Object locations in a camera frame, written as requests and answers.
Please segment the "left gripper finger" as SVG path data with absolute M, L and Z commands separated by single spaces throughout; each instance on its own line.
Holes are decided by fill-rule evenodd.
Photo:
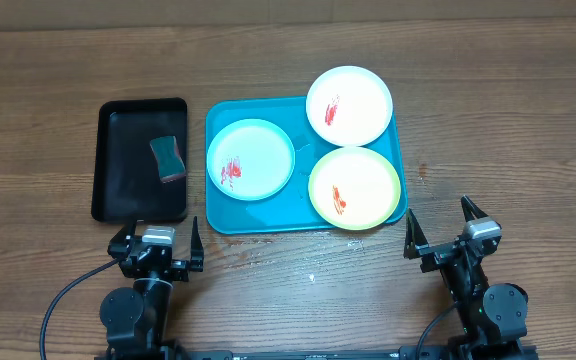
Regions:
M 204 268 L 204 248 L 199 235 L 198 218 L 193 218 L 190 260 L 188 270 L 191 272 L 202 272 Z
M 126 258 L 134 244 L 137 223 L 130 222 L 123 226 L 109 241 L 107 253 L 112 258 Z

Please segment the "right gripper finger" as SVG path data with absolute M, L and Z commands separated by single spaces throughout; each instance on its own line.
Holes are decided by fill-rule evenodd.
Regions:
M 460 198 L 462 211 L 466 222 L 488 217 L 467 195 Z
M 404 245 L 404 257 L 414 259 L 423 256 L 429 247 L 423 230 L 411 208 L 406 211 L 406 237 Z

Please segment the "yellow green-rimmed round plate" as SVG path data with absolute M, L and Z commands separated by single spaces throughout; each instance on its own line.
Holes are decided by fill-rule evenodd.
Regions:
M 402 186 L 384 156 L 365 147 L 342 147 L 315 164 L 308 194 L 326 222 L 345 230 L 367 230 L 394 213 Z

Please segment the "green and red sponge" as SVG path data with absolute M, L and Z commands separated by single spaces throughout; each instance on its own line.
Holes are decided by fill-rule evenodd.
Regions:
M 164 136 L 150 141 L 159 179 L 162 183 L 176 181 L 186 176 L 186 167 L 175 136 Z

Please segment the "light blue round plate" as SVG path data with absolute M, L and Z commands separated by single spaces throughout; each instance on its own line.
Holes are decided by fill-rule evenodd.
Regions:
M 257 201 L 278 193 L 292 176 L 295 149 L 284 130 L 262 119 L 243 119 L 220 130 L 209 144 L 206 167 L 225 195 Z

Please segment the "white round plate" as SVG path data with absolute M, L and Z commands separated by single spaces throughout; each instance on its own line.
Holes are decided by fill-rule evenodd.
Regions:
M 389 126 L 394 113 L 390 90 L 372 71 L 339 66 L 321 74 L 306 97 L 313 130 L 336 146 L 364 146 Z

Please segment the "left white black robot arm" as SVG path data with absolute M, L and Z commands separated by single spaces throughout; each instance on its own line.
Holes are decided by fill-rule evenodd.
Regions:
M 99 316 L 106 328 L 107 359 L 188 359 L 176 340 L 164 338 L 175 282 L 187 282 L 204 267 L 198 222 L 192 223 L 190 258 L 175 259 L 176 229 L 149 226 L 141 235 L 134 223 L 124 226 L 109 242 L 108 254 L 133 285 L 111 291 Z

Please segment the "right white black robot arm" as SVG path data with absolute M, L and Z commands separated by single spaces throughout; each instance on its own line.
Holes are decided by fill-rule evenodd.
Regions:
M 536 359 L 536 348 L 523 347 L 527 334 L 527 292 L 516 284 L 491 285 L 483 268 L 502 238 L 501 225 L 468 196 L 460 199 L 465 225 L 454 240 L 430 245 L 411 209 L 406 211 L 404 257 L 420 259 L 424 273 L 438 271 L 453 304 L 424 329 L 411 351 L 413 359 Z M 432 329 L 455 311 L 464 333 L 444 346 L 427 347 Z

